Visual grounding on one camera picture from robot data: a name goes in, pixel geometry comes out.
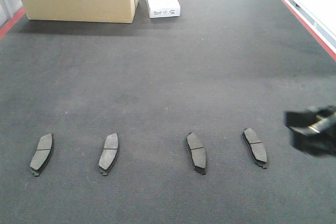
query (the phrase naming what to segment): brake pad friction material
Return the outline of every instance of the brake pad friction material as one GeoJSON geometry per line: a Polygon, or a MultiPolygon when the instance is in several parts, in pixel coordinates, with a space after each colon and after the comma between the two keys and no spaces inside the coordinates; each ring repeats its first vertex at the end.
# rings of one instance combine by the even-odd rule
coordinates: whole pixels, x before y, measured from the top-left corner
{"type": "Polygon", "coordinates": [[[267,168],[267,154],[262,141],[258,138],[256,132],[247,128],[243,132],[244,140],[250,150],[254,162],[262,168],[267,168]]]}
{"type": "Polygon", "coordinates": [[[105,140],[104,149],[99,159],[99,169],[100,173],[103,176],[108,175],[112,166],[116,162],[118,152],[119,152],[119,140],[117,133],[108,135],[105,140]]]}
{"type": "Polygon", "coordinates": [[[35,177],[39,176],[48,164],[54,150],[54,139],[51,133],[41,137],[36,152],[31,159],[30,169],[35,177]]]}
{"type": "Polygon", "coordinates": [[[191,153],[191,160],[194,169],[202,175],[206,174],[206,154],[202,141],[195,133],[189,133],[186,137],[186,141],[188,149],[191,153]]]}

